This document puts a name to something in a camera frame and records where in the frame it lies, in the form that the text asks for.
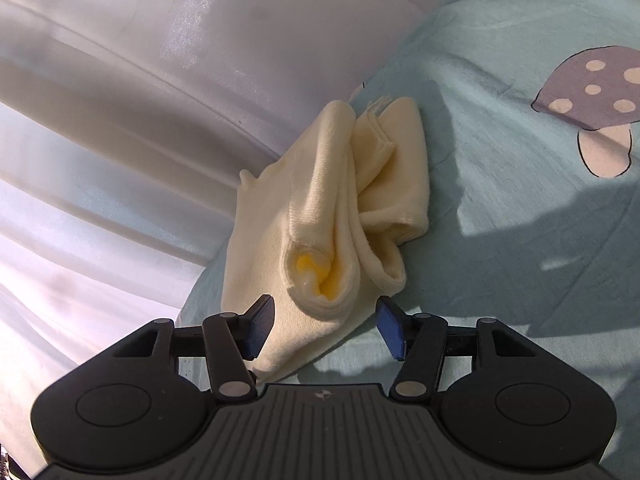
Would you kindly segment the cream knit sweater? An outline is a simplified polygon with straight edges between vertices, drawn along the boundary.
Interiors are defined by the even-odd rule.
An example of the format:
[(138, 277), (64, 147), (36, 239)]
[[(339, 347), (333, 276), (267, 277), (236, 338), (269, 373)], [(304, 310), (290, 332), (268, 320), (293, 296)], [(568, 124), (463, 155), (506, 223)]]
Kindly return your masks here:
[(330, 350), (407, 281), (400, 246), (424, 235), (427, 149), (413, 99), (363, 112), (326, 104), (259, 176), (240, 175), (221, 307), (274, 301), (274, 324), (248, 365), (276, 382)]

